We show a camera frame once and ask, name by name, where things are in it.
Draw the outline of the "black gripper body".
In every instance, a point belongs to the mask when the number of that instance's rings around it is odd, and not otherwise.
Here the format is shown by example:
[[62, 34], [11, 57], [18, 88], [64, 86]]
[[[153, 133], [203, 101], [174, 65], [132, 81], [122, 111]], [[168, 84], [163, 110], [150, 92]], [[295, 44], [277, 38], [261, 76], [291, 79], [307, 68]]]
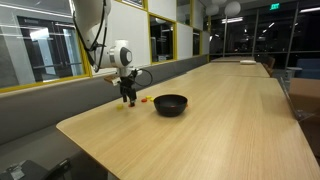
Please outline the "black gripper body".
[[121, 77], [120, 82], [120, 93], [122, 96], [128, 96], [129, 98], [136, 97], [136, 90], [133, 88], [134, 78], [129, 77]]

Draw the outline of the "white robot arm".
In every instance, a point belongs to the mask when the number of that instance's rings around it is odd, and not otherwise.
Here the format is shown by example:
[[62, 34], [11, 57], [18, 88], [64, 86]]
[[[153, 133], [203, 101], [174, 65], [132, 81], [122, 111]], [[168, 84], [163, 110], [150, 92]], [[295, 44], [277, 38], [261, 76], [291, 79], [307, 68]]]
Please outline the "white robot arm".
[[88, 61], [95, 72], [104, 68], [116, 68], [108, 77], [114, 86], [120, 86], [124, 102], [133, 107], [137, 95], [133, 88], [140, 70], [132, 66], [132, 52], [127, 40], [116, 40], [107, 44], [108, 15], [111, 0], [69, 0], [76, 32], [86, 51]]

